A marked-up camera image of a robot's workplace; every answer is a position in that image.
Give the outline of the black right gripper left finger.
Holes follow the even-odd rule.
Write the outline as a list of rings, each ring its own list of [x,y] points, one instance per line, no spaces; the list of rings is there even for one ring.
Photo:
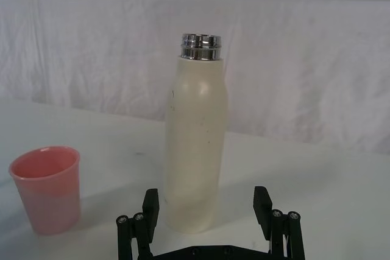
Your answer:
[[[116,219],[118,259],[133,259],[132,239],[136,239],[137,259],[153,259],[149,245],[154,237],[159,210],[158,189],[148,189],[144,196],[142,212],[133,217],[121,215]]]

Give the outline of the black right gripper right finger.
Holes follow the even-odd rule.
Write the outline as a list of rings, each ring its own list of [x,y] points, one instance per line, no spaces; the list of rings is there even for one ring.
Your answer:
[[[301,216],[295,211],[287,214],[272,207],[268,190],[256,186],[253,194],[253,210],[258,224],[269,242],[269,254],[275,258],[305,259]]]

